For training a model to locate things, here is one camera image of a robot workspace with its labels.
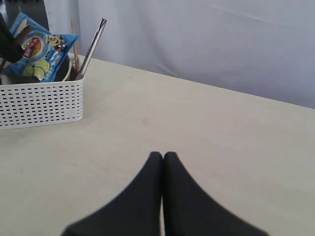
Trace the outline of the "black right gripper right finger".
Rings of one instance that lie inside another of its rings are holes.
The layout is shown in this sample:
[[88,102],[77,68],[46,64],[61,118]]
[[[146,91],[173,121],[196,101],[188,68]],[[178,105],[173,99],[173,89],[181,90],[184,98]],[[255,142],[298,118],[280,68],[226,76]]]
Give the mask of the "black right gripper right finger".
[[266,236],[211,198],[191,177],[177,153],[167,152],[162,182],[167,236]]

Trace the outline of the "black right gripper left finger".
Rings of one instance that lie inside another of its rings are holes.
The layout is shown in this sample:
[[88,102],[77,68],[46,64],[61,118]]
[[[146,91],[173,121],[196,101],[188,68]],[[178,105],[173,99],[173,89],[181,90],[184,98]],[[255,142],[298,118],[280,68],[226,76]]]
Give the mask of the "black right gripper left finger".
[[132,182],[108,204],[66,227],[64,236],[160,235],[162,155],[151,152]]

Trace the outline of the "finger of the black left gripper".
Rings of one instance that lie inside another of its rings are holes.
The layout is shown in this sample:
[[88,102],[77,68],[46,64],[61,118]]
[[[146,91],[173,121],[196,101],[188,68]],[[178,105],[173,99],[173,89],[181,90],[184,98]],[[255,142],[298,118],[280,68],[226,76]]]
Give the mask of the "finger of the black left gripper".
[[10,63],[16,63],[23,56],[23,49],[14,44],[14,37],[7,27],[2,14],[0,15],[0,57]]

